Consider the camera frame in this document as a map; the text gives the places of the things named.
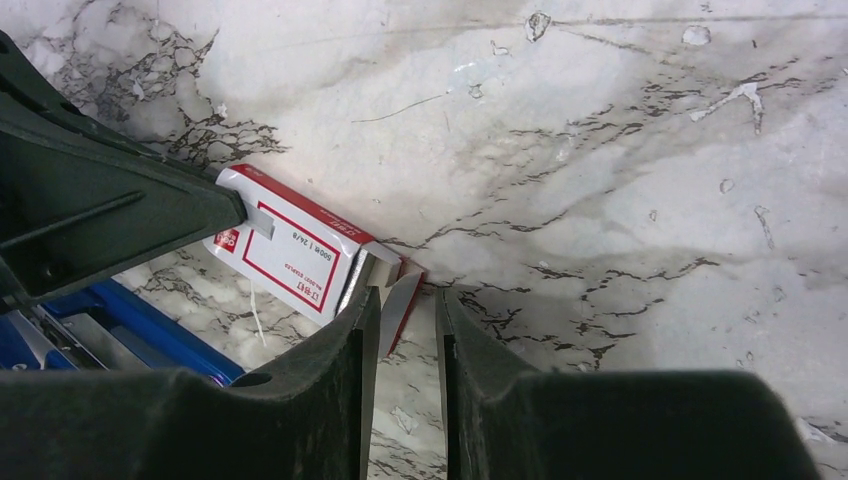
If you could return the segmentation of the blue black stapler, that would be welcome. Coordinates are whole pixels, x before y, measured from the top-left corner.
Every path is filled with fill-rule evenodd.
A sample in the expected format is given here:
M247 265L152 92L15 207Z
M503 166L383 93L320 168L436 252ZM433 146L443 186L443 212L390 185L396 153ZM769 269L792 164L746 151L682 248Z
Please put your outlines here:
M188 368L228 386L245 370L114 280L1 316L15 371Z

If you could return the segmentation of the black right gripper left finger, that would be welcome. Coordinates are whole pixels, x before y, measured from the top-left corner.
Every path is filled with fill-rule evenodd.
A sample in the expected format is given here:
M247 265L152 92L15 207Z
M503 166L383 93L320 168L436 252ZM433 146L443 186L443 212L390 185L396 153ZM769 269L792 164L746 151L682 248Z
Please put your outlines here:
M380 298L221 387L188 369L1 377L5 479L363 479Z

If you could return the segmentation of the red white staple box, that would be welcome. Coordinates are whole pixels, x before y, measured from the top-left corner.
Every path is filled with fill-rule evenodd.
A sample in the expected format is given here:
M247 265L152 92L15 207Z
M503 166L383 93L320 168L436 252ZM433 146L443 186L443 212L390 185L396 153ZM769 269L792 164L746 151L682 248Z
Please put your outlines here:
M247 220L203 240L218 260L323 327L339 310L359 251L375 238L249 164L216 184L236 192Z

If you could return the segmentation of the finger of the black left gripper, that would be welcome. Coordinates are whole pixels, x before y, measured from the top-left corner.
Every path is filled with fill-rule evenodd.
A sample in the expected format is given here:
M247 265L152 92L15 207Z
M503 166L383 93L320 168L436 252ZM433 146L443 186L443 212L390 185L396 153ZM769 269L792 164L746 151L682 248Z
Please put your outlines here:
M82 114L1 39L1 308L37 305L246 220L214 178Z

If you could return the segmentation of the staple box tray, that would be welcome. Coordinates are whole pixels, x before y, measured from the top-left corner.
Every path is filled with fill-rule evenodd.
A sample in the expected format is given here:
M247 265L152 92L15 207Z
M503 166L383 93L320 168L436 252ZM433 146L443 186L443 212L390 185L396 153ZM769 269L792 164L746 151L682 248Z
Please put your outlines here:
M424 277L421 266L382 243L364 244L353 257L336 313L362 291L376 287L381 305L378 357L388 357L399 342Z

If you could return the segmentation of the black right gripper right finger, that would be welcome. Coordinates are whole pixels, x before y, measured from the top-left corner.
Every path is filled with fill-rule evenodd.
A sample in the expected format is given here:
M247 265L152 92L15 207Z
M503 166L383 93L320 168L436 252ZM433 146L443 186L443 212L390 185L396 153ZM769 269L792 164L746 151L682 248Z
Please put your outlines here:
M815 479L778 396L740 371L566 373L435 297L451 479Z

